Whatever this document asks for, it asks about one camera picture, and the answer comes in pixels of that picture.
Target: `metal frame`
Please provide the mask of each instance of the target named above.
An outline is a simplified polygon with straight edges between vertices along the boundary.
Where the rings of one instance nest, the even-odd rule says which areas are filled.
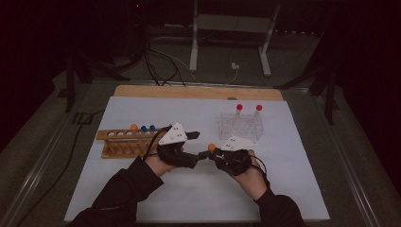
[[[53,136],[49,138],[44,150],[39,156],[36,163],[29,170],[21,188],[18,190],[15,197],[12,199],[9,207],[6,212],[0,219],[0,226],[2,227],[10,227],[17,226],[20,218],[22,217],[22,212],[25,210],[28,205],[29,200],[31,199],[36,187],[42,179],[45,171],[47,170],[51,158],[56,153],[56,147],[60,142],[62,135],[66,127],[71,124],[74,119],[75,113],[79,107],[80,102],[85,98],[86,92],[88,91],[88,84],[80,84],[77,92],[77,99],[75,105],[73,105],[70,109],[69,113],[66,113],[65,116],[60,120],[59,125],[56,127]]]
[[[268,57],[266,55],[266,51],[268,50],[268,46],[270,43],[270,39],[271,39],[271,35],[274,31],[274,26],[275,26],[275,22],[277,20],[277,15],[278,12],[280,10],[280,5],[276,4],[273,14],[269,19],[269,24],[267,27],[267,32],[266,32],[266,40],[263,43],[263,45],[258,47],[258,51],[259,51],[259,56],[260,56],[260,62],[262,64],[262,69],[263,69],[263,75],[265,77],[269,77],[271,76],[271,70],[269,67],[269,61],[268,61]],[[198,68],[198,51],[199,51],[199,47],[198,47],[198,29],[200,27],[200,15],[198,12],[198,0],[194,0],[194,25],[193,25],[193,37],[192,37],[192,49],[191,49],[191,59],[189,61],[189,70],[191,72],[196,72],[197,68]],[[213,27],[202,27],[202,28],[208,28],[208,29],[216,29]],[[242,30],[242,31],[252,31],[252,32],[261,32],[260,29],[246,29],[246,30]]]
[[[363,220],[368,227],[380,227],[381,224],[378,220],[378,217],[369,202],[369,199],[366,195],[365,189],[362,186],[362,183],[359,181],[357,177],[357,173],[354,170],[353,164],[348,157],[347,150],[345,150],[344,146],[340,142],[339,137],[336,132],[333,130],[332,126],[328,124],[325,119],[325,114],[323,110],[324,102],[321,96],[313,96],[316,108],[319,110],[319,114],[321,116],[322,122],[330,134],[330,138],[334,145],[334,149],[337,157],[339,158],[339,164],[342,168],[344,176],[350,186],[350,189],[354,195],[357,206],[360,210],[360,214],[363,217]]]

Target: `wire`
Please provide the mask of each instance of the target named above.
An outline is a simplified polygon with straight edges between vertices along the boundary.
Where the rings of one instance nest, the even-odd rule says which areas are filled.
[[[230,82],[224,83],[223,85],[229,85],[230,83],[234,82],[234,81],[236,80],[236,76],[238,76],[238,69],[235,70],[235,76],[234,76],[234,78],[233,78]]]
[[[151,154],[148,155],[148,157],[149,156],[155,156],[155,155],[159,155],[159,153],[151,153]]]
[[[192,39],[192,37],[173,37],[173,36],[161,36],[154,38],[153,40],[150,40],[151,42],[157,41],[157,40],[164,40],[164,39],[169,39],[169,40],[186,40],[186,39]]]
[[[180,78],[180,81],[181,81],[181,83],[183,84],[183,86],[184,86],[184,87],[186,86],[185,83],[183,82],[183,78],[182,78],[180,69],[177,67],[177,64],[174,62],[174,60],[171,59],[170,56],[168,56],[168,55],[165,54],[165,53],[162,53],[162,52],[153,50],[153,49],[150,49],[149,51],[152,51],[152,52],[155,52],[155,53],[157,53],[157,54],[159,54],[159,55],[164,56],[165,58],[163,58],[163,57],[161,57],[161,56],[153,55],[153,56],[155,56],[155,57],[158,57],[158,58],[161,58],[161,59],[163,59],[163,60],[169,61],[169,62],[174,66],[174,68],[175,68],[174,74],[173,74],[170,78],[166,79],[166,80],[163,82],[162,86],[163,86],[165,83],[167,83],[169,80],[171,80],[171,79],[173,79],[175,76],[177,76],[177,74],[178,74],[178,76],[179,76],[179,78]]]
[[[254,65],[251,64],[250,62],[245,61],[245,60],[243,60],[243,59],[241,59],[241,60],[238,61],[238,63],[241,63],[241,62],[247,63],[248,65],[250,65],[250,67],[252,68],[253,72],[254,72],[254,73],[260,78],[260,80],[263,82],[263,85],[268,86],[268,82],[269,82],[269,80],[270,80],[270,77],[267,77],[267,78],[266,78],[266,77],[261,76],[261,75],[258,73],[258,71],[255,69]]]
[[[150,64],[147,52],[144,53],[144,58],[145,58],[145,64],[146,64],[146,66],[148,68],[150,76],[153,78],[153,80],[156,83],[156,85],[160,86],[159,80],[156,78],[156,77],[159,77],[159,76],[155,72],[154,66]]]
[[[200,82],[199,80],[197,80],[197,79],[195,78],[195,76],[194,76],[194,75],[192,74],[192,72],[189,70],[189,67],[188,67],[183,61],[177,59],[176,57],[173,57],[173,56],[171,56],[171,55],[168,55],[168,54],[166,54],[166,53],[163,53],[163,52],[161,52],[161,51],[159,51],[159,50],[155,50],[155,49],[152,49],[152,50],[155,51],[155,52],[157,52],[157,53],[159,53],[159,54],[163,54],[163,55],[169,56],[171,59],[173,59],[173,60],[178,61],[179,63],[181,63],[181,64],[182,64],[183,66],[185,66],[185,68],[188,70],[188,72],[189,72],[189,74],[191,75],[192,79],[193,79],[194,81],[196,81],[197,83],[202,84],[202,82]]]
[[[253,167],[256,167],[256,168],[259,168],[260,171],[262,171],[263,174],[266,174],[268,171],[267,171],[266,166],[265,166],[265,164],[263,163],[263,161],[260,160],[258,157],[254,156],[254,155],[250,155],[250,156],[253,157],[253,158],[255,158],[257,161],[259,161],[259,162],[262,164],[262,166],[264,167],[265,171],[263,171],[262,168],[260,168],[259,166],[256,166],[256,165],[252,165],[252,166],[253,166]]]
[[[161,128],[161,129],[159,129],[159,130],[156,132],[156,134],[153,135],[153,138],[151,138],[150,143],[149,143],[149,145],[148,145],[147,152],[145,153],[145,155],[144,155],[144,157],[142,158],[142,160],[145,161],[145,160],[147,160],[147,158],[148,158],[149,155],[152,155],[152,154],[149,154],[149,153],[150,153],[150,149],[151,149],[151,147],[153,147],[153,143],[154,143],[154,141],[156,140],[157,136],[159,136],[160,133],[162,133],[163,131],[169,131],[169,130],[171,129],[171,127],[172,127],[172,126],[167,126],[167,127]]]
[[[100,114],[104,112],[104,110],[102,111],[97,111],[95,113],[84,113],[84,114],[88,114],[89,116],[86,118],[86,120],[82,121],[82,122],[86,122],[87,120],[93,118],[96,114]],[[84,124],[80,124],[79,128],[77,130],[76,136],[74,138],[74,142],[73,142],[73,146],[71,147],[70,150],[70,155],[68,157],[67,163],[64,166],[64,169],[61,171],[61,173],[59,174],[59,176],[56,178],[56,181],[53,182],[50,187],[38,198],[38,200],[28,209],[28,211],[26,212],[26,214],[24,216],[22,216],[20,218],[20,220],[18,221],[16,226],[21,226],[22,223],[24,223],[25,219],[30,215],[30,213],[41,203],[41,201],[47,196],[47,194],[56,186],[56,184],[59,182],[59,180],[61,179],[62,175],[65,173],[65,171],[67,170],[67,168],[70,166],[71,161],[73,159],[74,153],[75,153],[75,147],[77,145],[77,141],[78,141],[78,136],[80,131],[82,130],[82,127],[84,126]]]

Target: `black sleeve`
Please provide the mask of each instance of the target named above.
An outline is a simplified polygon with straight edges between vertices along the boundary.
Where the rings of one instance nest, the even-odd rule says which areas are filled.
[[[151,168],[137,158],[128,169],[112,176],[92,207],[80,212],[68,226],[132,226],[137,202],[145,200],[162,184]]]
[[[305,227],[301,212],[290,197],[274,195],[271,189],[255,201],[259,205],[263,227]]]

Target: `wrist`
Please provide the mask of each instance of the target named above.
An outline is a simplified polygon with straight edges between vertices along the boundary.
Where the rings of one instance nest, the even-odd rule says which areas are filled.
[[[173,166],[167,165],[158,157],[148,157],[145,163],[148,164],[150,169],[158,177],[162,177],[166,172],[173,168]]]
[[[261,186],[261,187],[255,189],[254,191],[250,192],[249,196],[254,201],[257,201],[263,196],[263,194],[265,194],[266,190],[268,190],[268,188],[266,186]]]

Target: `orange object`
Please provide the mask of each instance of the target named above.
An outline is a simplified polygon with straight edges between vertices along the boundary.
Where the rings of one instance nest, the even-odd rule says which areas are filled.
[[[132,124],[131,131],[138,131],[138,126],[136,124]]]
[[[207,149],[208,149],[210,152],[213,152],[213,151],[215,151],[215,149],[216,149],[216,145],[210,144],[209,146],[207,146]]]

